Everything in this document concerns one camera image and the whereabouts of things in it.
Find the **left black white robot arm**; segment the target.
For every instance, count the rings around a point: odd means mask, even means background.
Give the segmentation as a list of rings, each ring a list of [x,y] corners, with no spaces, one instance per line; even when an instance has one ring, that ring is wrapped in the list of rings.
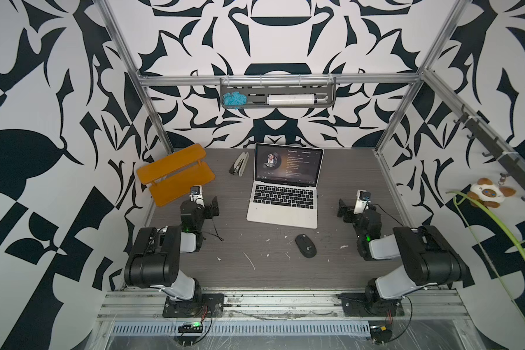
[[[204,221],[219,214],[217,197],[209,204],[197,198],[182,202],[179,225],[141,228],[123,270],[125,284],[160,290],[172,303],[199,304],[200,284],[181,271],[180,257],[201,250]]]

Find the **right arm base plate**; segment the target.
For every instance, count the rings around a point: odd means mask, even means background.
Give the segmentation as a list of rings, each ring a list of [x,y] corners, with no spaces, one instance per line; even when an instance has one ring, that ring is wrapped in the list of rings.
[[[397,316],[404,315],[399,300],[383,300],[365,293],[341,293],[337,295],[345,316]]]

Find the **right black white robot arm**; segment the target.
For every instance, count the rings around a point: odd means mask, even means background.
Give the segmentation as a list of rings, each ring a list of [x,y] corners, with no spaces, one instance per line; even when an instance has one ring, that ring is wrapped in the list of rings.
[[[399,300],[425,287],[449,285],[470,277],[465,261],[435,226],[398,226],[392,229],[393,234],[382,236],[376,206],[360,199],[354,206],[340,200],[337,217],[352,224],[357,250],[364,260],[402,261],[394,271],[369,281],[365,288],[367,303]]]

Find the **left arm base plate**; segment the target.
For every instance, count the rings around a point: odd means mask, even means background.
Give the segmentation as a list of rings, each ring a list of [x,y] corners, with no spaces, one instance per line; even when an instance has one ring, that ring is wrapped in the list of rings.
[[[194,318],[204,315],[207,310],[207,317],[221,317],[224,309],[225,296],[222,293],[208,293],[202,296],[195,296],[191,300],[177,300],[169,296],[163,308],[164,318]]]

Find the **black wireless mouse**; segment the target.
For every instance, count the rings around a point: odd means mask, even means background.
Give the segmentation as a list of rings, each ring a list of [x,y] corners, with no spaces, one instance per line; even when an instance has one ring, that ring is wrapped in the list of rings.
[[[308,236],[306,236],[306,234],[300,234],[296,236],[295,243],[300,253],[305,258],[314,258],[316,256],[316,246],[314,242]]]

